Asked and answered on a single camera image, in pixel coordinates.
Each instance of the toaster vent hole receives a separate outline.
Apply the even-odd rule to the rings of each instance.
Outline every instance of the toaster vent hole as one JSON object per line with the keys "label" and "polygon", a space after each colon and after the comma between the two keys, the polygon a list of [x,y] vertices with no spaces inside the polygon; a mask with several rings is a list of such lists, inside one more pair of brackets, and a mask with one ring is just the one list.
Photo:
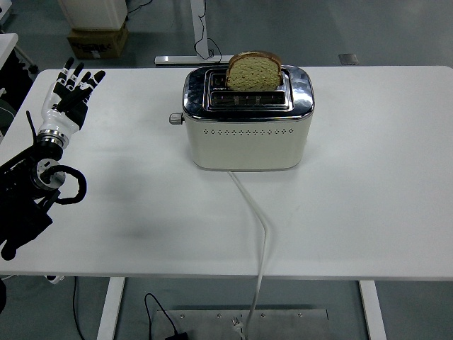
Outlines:
{"label": "toaster vent hole", "polygon": [[203,130],[203,133],[205,135],[208,135],[208,134],[211,134],[211,135],[233,135],[233,136],[236,136],[236,135],[254,135],[254,136],[258,136],[258,135],[279,135],[279,134],[282,134],[284,135],[285,133],[293,133],[294,132],[294,129],[281,129],[281,130],[278,130],[278,129],[275,129],[275,130],[272,130],[272,129],[269,129],[269,130],[208,130],[208,129],[204,129]]}

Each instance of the toaster lever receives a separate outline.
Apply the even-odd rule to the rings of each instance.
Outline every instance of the toaster lever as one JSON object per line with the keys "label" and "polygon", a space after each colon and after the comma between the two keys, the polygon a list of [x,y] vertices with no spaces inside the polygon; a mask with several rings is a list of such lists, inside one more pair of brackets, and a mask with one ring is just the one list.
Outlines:
{"label": "toaster lever", "polygon": [[182,113],[172,113],[170,114],[169,120],[172,125],[181,125],[183,124],[184,117]]}

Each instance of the desk stand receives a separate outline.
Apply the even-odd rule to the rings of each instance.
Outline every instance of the desk stand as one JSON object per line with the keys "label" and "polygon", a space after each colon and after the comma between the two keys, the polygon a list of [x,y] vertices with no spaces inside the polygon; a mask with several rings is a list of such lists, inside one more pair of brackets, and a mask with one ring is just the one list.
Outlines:
{"label": "desk stand", "polygon": [[195,34],[195,44],[197,44],[197,52],[199,55],[194,56],[158,56],[154,58],[154,64],[173,64],[173,65],[188,65],[188,64],[214,64],[217,62],[227,63],[233,57],[232,55],[218,55],[209,58],[209,50],[207,48],[207,29],[205,16],[200,18],[205,12],[204,0],[190,0],[192,8],[193,31]]}
{"label": "desk stand", "polygon": [[[110,278],[97,340],[113,340],[115,338],[125,279],[122,277]],[[369,340],[387,340],[376,285],[373,280],[360,280],[358,282]]]}

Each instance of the white table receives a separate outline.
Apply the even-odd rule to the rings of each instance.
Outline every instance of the white table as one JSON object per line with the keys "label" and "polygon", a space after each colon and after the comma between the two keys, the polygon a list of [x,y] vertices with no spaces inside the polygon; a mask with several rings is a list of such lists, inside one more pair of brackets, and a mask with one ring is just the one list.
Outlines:
{"label": "white table", "polygon": [[[302,162],[238,177],[270,223],[267,277],[453,279],[453,71],[307,67],[315,112]],[[53,225],[0,272],[244,277],[263,231],[224,172],[191,161],[181,111],[189,69],[109,69],[62,163],[88,194],[54,205]],[[57,70],[42,72],[0,145],[31,143]],[[71,196],[74,183],[63,194]]]}
{"label": "white table", "polygon": [[19,37],[15,33],[0,34],[0,69],[5,64]]}

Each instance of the white bin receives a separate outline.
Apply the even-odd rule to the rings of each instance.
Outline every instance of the white bin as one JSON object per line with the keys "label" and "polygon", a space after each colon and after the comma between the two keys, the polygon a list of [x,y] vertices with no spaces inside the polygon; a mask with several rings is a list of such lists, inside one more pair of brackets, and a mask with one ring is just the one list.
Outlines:
{"label": "white bin", "polygon": [[125,0],[58,0],[74,30],[119,30],[125,22]]}

